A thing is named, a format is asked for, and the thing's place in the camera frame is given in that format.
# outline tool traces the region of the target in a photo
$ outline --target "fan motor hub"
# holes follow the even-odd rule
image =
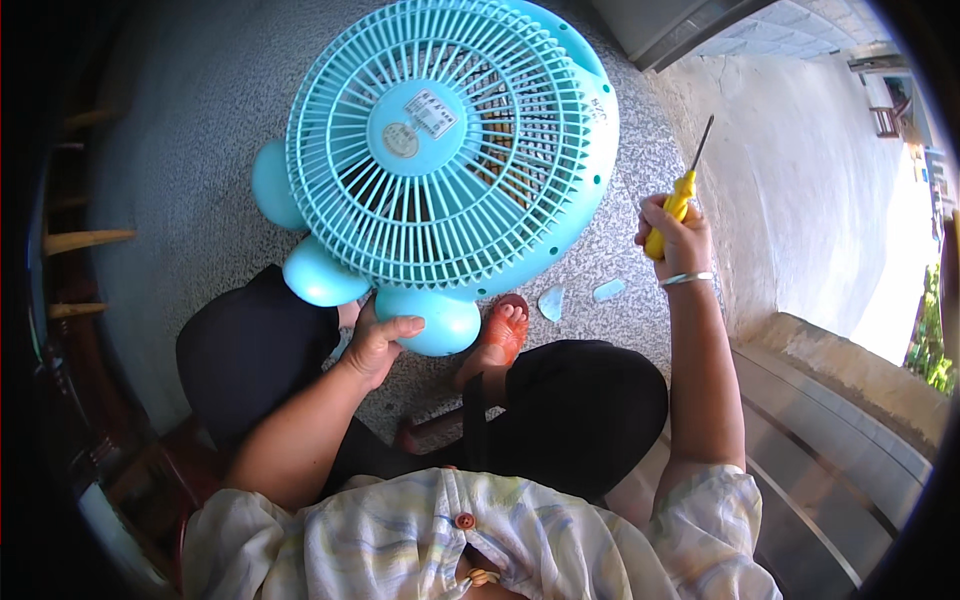
[[[411,80],[395,85],[373,106],[367,141],[386,171],[415,177],[433,173],[464,148],[468,112],[446,84]]]

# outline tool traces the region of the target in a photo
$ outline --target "yellow screwdriver handle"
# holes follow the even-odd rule
[[[687,171],[684,176],[673,182],[673,193],[666,197],[663,210],[672,214],[681,223],[686,218],[686,203],[697,193],[694,181],[697,179],[695,171]],[[653,228],[647,235],[647,243],[643,245],[643,252],[654,260],[663,260],[663,234]]]

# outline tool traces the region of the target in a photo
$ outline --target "electric fan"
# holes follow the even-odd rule
[[[587,41],[523,1],[404,0],[310,67],[285,140],[257,154],[253,196],[309,228],[283,265],[319,306],[378,288],[376,314],[419,315],[407,348],[476,339],[476,301],[555,262],[589,223],[619,139]]]

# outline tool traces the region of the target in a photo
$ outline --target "screwdriver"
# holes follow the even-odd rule
[[[704,150],[704,143],[707,141],[707,134],[710,133],[710,127],[713,126],[713,115],[707,121],[707,128],[704,130],[704,136],[700,138],[700,146],[697,148],[697,154],[693,157],[693,163],[690,169],[684,173],[684,176],[673,182],[673,193],[666,197],[663,203],[663,210],[676,217],[681,223],[686,218],[686,203],[697,193],[694,181],[697,179],[697,161],[700,160],[700,153]],[[663,234],[659,229],[652,229],[647,235],[647,243],[643,246],[643,252],[654,260],[663,260]]]

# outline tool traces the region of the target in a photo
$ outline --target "sandal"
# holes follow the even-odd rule
[[[523,309],[527,320],[522,323],[511,323],[506,315],[496,312],[501,304],[510,304]],[[507,365],[513,365],[516,356],[520,354],[523,343],[527,340],[527,329],[530,327],[530,308],[527,301],[519,294],[507,294],[493,305],[490,318],[487,319],[483,333],[480,334],[480,344],[493,344],[503,348],[507,357]]]

